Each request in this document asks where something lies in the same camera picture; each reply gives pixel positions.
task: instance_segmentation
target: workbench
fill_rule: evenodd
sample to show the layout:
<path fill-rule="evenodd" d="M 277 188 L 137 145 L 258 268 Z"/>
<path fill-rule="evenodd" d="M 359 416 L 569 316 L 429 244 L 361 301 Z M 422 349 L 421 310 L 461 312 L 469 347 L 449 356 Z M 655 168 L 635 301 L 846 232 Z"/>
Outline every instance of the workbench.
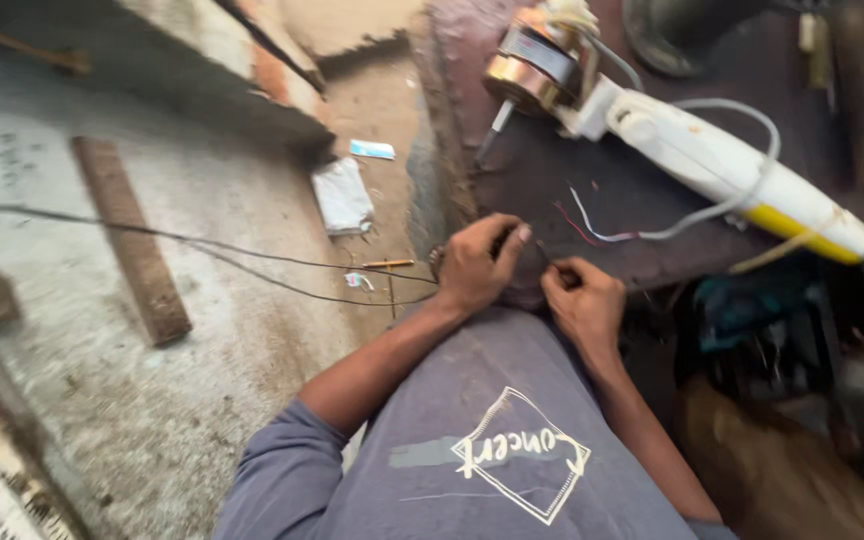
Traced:
<path fill-rule="evenodd" d="M 553 204 L 582 224 L 570 187 L 578 191 L 596 231 L 611 235 L 665 229 L 710 202 L 607 134 L 600 142 L 563 139 L 550 118 L 514 114 L 483 170 L 472 164 L 499 103 L 482 85 L 513 11 L 532 0 L 432 0 L 414 19 L 410 43 L 438 143 L 441 171 L 458 210 L 470 222 L 492 212 L 519 215 L 550 257 L 581 256 L 630 286 L 655 288 L 717 272 L 777 245 L 773 235 L 724 219 L 690 227 L 664 241 L 593 246 Z M 716 48 L 713 69 L 693 80 L 667 80 L 635 62 L 624 37 L 621 0 L 590 0 L 601 38 L 642 76 L 646 92 L 664 101 L 726 97 L 771 117 L 781 133 L 780 160 L 864 221 L 864 190 L 853 177 L 843 120 L 830 94 L 806 88 L 798 17 L 767 12 L 747 21 Z M 606 59 L 601 71 L 628 80 Z M 752 146 L 768 143 L 757 122 L 730 111 L 699 115 Z"/>

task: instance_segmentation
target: person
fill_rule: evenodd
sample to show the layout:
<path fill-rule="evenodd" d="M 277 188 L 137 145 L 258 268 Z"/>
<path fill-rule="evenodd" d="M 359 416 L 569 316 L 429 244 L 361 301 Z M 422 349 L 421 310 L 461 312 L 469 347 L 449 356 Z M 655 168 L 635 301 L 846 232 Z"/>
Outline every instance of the person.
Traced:
<path fill-rule="evenodd" d="M 436 295 L 248 441 L 215 538 L 735 539 L 622 365 L 621 281 L 575 257 L 541 277 L 582 367 L 493 306 L 530 235 L 493 214 L 452 236 Z"/>

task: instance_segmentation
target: red wire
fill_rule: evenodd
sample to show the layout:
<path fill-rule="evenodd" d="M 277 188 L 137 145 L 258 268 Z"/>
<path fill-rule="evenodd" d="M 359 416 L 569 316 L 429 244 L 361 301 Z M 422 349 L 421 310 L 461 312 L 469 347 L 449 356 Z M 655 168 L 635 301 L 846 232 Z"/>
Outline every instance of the red wire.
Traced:
<path fill-rule="evenodd" d="M 578 231 L 579 235 L 582 235 L 582 240 L 588 242 L 588 245 L 590 245 L 590 246 L 596 246 L 596 247 L 602 246 L 602 244 L 600 242 L 597 242 L 597 241 L 589 238 L 588 236 L 586 236 L 586 233 L 582 230 L 582 227 L 579 227 L 578 225 L 576 225 L 575 223 L 572 222 L 572 220 L 569 218 L 569 213 L 566 212 L 566 209 L 562 206 L 561 202 L 556 201 L 556 202 L 552 202 L 552 204 L 555 206 L 555 208 L 558 209 L 559 212 L 561 212 L 561 216 L 565 218 L 565 221 L 567 221 L 568 224 L 571 225 L 573 229 Z"/>

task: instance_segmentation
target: gray t-shirt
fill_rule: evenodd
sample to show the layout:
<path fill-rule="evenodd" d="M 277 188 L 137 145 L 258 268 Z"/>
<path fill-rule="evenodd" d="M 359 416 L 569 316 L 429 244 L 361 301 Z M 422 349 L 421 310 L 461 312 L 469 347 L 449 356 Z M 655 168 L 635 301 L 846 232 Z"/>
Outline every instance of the gray t-shirt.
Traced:
<path fill-rule="evenodd" d="M 251 438 L 217 539 L 735 539 L 687 522 L 538 318 L 490 308 L 348 442 L 300 400 Z"/>

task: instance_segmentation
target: yellow plastic part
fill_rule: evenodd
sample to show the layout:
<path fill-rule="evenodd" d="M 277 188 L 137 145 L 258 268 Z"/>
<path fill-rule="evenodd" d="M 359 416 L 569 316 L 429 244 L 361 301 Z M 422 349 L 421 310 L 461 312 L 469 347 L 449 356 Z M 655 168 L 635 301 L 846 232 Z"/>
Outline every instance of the yellow plastic part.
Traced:
<path fill-rule="evenodd" d="M 792 239 L 810 231 L 809 227 L 765 203 L 742 212 L 742 215 L 755 225 L 784 239 Z M 862 257 L 858 253 L 828 240 L 822 234 L 817 234 L 805 242 L 804 246 L 822 257 L 842 264 L 862 263 Z"/>

